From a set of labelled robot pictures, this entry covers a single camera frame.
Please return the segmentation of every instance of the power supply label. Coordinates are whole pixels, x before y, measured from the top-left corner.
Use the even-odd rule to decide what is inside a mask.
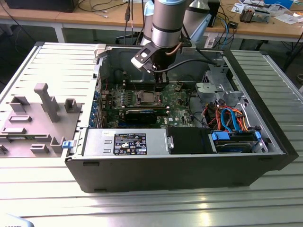
[[[115,155],[147,155],[146,134],[115,134]]]

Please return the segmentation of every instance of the blue cable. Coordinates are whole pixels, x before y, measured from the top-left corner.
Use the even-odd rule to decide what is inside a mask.
[[[222,49],[222,48],[225,46],[225,44],[226,44],[226,41],[227,41],[227,37],[228,37],[228,33],[229,33],[229,31],[228,31],[228,26],[227,26],[226,21],[225,21],[225,20],[223,20],[222,18],[220,18],[220,20],[221,20],[221,21],[223,21],[223,22],[225,23],[225,28],[226,28],[226,37],[225,37],[225,40],[224,40],[223,46],[221,47],[221,49]]]
[[[236,115],[235,113],[232,111],[232,109],[230,108],[225,108],[221,111],[221,123],[222,125],[224,126],[224,128],[226,128],[229,132],[232,132],[232,130],[224,123],[224,113],[229,110],[231,112],[231,115],[232,115],[232,123],[233,123],[233,126],[235,128],[236,131],[241,131],[239,125],[237,124],[237,120],[236,120]]]

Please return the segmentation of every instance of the desk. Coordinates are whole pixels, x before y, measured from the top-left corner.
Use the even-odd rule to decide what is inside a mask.
[[[273,17],[269,19],[268,24],[258,22],[240,22],[240,15],[238,13],[231,12],[232,5],[236,2],[238,1],[222,1],[225,14],[229,17],[230,20],[239,24],[235,38],[297,42],[303,31],[302,24],[295,23],[288,25],[287,23],[279,21]],[[303,10],[303,6],[293,4],[291,10]],[[217,37],[218,35],[221,36],[222,32],[224,32],[224,28],[218,19],[215,21],[213,28],[206,29],[206,35],[209,37]]]
[[[92,4],[99,3],[102,0],[92,0]],[[296,42],[303,31],[302,25],[296,23],[288,25],[277,19],[271,18],[268,24],[253,22],[250,24],[242,23],[239,20],[239,14],[229,12],[231,4],[237,0],[223,0],[223,8],[228,17],[232,17],[232,21],[239,23],[235,38],[242,39],[258,39],[258,40],[273,40]],[[119,4],[113,1],[107,4],[106,7]],[[26,9],[9,9],[7,4],[4,7],[7,11],[21,24],[31,26],[49,26],[55,29],[58,41],[64,43],[63,28],[82,28],[96,30],[117,30],[123,31],[125,26],[124,15],[126,4],[109,9],[108,18],[101,17],[92,12],[85,12],[76,8],[73,13],[62,13],[54,11],[42,10],[26,10]],[[89,3],[84,2],[82,7],[90,9]],[[302,6],[294,5],[291,10],[303,10]],[[0,7],[0,23],[15,24],[10,19],[7,13]],[[141,4],[134,4],[134,31],[140,31],[143,26]],[[131,30],[131,23],[128,23],[128,31]],[[207,28],[205,35],[209,38],[221,36],[224,32],[220,21],[216,21],[214,27]]]

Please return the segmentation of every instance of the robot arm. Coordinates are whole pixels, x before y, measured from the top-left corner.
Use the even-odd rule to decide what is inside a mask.
[[[200,37],[210,20],[208,11],[205,0],[147,2],[141,42],[145,46],[132,58],[132,63],[140,70],[153,73],[156,83],[161,82],[162,73],[154,73],[154,70],[167,69],[175,61],[176,53],[182,46],[180,36],[183,24],[194,24],[194,29],[191,27],[191,38]]]

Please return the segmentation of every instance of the motherboard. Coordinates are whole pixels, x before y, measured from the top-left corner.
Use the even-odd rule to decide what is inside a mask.
[[[125,84],[109,86],[101,95],[103,128],[192,127],[188,109],[189,89],[180,83],[168,84],[162,91],[128,90]]]

